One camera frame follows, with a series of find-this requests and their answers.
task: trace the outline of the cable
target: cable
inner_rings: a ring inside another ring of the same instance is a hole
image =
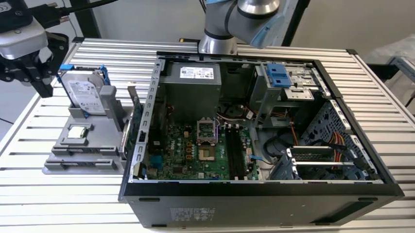
[[[293,138],[293,145],[297,146],[299,145],[299,141],[297,141],[296,133],[293,131],[293,118],[291,118],[289,125],[291,125],[291,133],[292,133],[292,138]]]
[[[216,113],[216,115],[223,119],[223,120],[227,120],[227,121],[237,121],[237,120],[244,120],[244,118],[236,118],[236,117],[232,117],[232,116],[228,116],[223,113]]]
[[[2,118],[0,118],[0,120],[4,121],[5,123],[12,124],[12,125],[14,124],[13,122],[10,122],[10,121],[8,121],[8,120],[5,120],[5,119],[2,119]]]
[[[102,5],[109,4],[109,3],[115,2],[115,1],[117,1],[117,0],[101,0],[101,1],[96,1],[96,2],[93,2],[93,3],[85,4],[85,5],[81,5],[81,6],[69,7],[69,8],[66,8],[65,11],[66,11],[68,13],[74,13],[74,12],[84,11],[84,10],[88,10],[88,9],[90,9],[90,8],[102,6]]]
[[[73,28],[73,31],[74,31],[74,36],[76,36],[76,37],[78,37],[78,36],[77,36],[77,32],[76,32],[76,29],[74,29],[74,26],[73,26],[73,23],[72,23],[70,18],[69,18],[69,24],[70,24],[70,26],[72,26],[72,28]]]
[[[285,148],[292,147],[292,144],[285,142],[280,136],[287,132],[288,129],[281,129],[277,131],[276,135],[269,137],[268,140],[264,142],[264,144],[261,145],[261,149],[263,149],[263,156],[268,161],[272,161],[271,157],[276,157],[280,158],[283,156],[283,154],[273,154],[268,151],[268,144],[271,142],[273,142],[273,140],[276,140]]]
[[[409,106],[409,104],[411,104],[411,102],[412,102],[413,98],[415,98],[415,97],[411,97],[411,98],[409,98],[409,100],[408,100],[407,104],[404,105],[404,107],[405,107],[405,108]]]
[[[199,3],[200,3],[200,6],[201,6],[201,9],[203,9],[203,12],[207,13],[207,6],[205,6],[205,3],[204,3],[204,0],[199,0]]]

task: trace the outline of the black cable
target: black cable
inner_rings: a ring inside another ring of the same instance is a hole
[[[409,100],[408,100],[407,104],[404,105],[404,107],[405,107],[405,108],[409,106],[409,104],[411,104],[411,102],[412,102],[413,98],[415,98],[415,97],[411,97],[411,98],[409,98]]]
[[[200,6],[201,6],[201,9],[203,9],[203,12],[207,13],[207,6],[205,6],[205,3],[204,3],[204,0],[199,0],[199,3],[200,3]]]
[[[72,26],[73,31],[74,31],[74,36],[76,36],[76,37],[78,37],[78,36],[77,36],[77,32],[76,32],[76,29],[74,29],[74,26],[73,26],[73,23],[72,23],[70,18],[69,18],[69,23],[70,23],[70,26]]]
[[[268,161],[272,161],[271,157],[276,157],[276,158],[280,158],[283,156],[283,154],[273,154],[268,151],[268,144],[271,142],[273,142],[275,140],[285,147],[292,147],[293,144],[285,142],[280,136],[287,132],[288,129],[281,129],[277,131],[276,135],[269,137],[268,140],[264,142],[261,148],[263,148],[263,155],[264,155],[264,158],[268,160]]]
[[[81,5],[81,6],[74,6],[74,7],[69,7],[66,8],[66,12],[68,13],[74,13],[74,12],[78,12],[78,11],[84,11],[84,10],[88,10],[90,8],[94,8],[94,7],[98,7],[98,6],[102,6],[108,3],[112,3],[117,0],[101,0],[101,1],[96,1],[93,3],[89,3],[89,4],[85,4],[85,5]]]
[[[259,161],[263,161],[265,164],[268,164],[268,165],[273,165],[272,163],[268,163],[265,160],[263,160],[263,159],[256,159],[256,160],[259,160]]]
[[[12,124],[12,125],[14,124],[13,122],[10,122],[10,121],[8,121],[8,120],[5,120],[5,119],[2,119],[2,118],[0,118],[0,120],[4,121],[5,123]]]

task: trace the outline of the motherboard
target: motherboard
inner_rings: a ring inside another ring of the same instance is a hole
[[[169,124],[165,150],[151,156],[147,176],[157,180],[257,180],[249,155],[248,128],[227,128],[209,119]]]

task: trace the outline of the orange wire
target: orange wire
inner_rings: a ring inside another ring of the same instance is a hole
[[[343,139],[343,137],[341,137],[341,135],[339,133],[337,133],[337,136],[339,136],[339,138],[341,140],[341,145],[344,146],[345,145],[344,139]]]
[[[292,133],[292,137],[293,137],[293,145],[297,146],[299,145],[299,141],[297,141],[297,136],[296,136],[296,133],[293,132],[293,118],[291,118],[291,133]]]

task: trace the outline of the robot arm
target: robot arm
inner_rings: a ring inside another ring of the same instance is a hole
[[[54,6],[28,8],[24,0],[0,0],[0,80],[32,85],[42,98],[52,96],[49,83],[69,45],[64,34],[45,31],[62,20]],[[44,47],[52,55],[42,63],[38,52]]]
[[[207,0],[205,35],[200,53],[236,54],[235,37],[261,49],[284,22],[279,0]]]

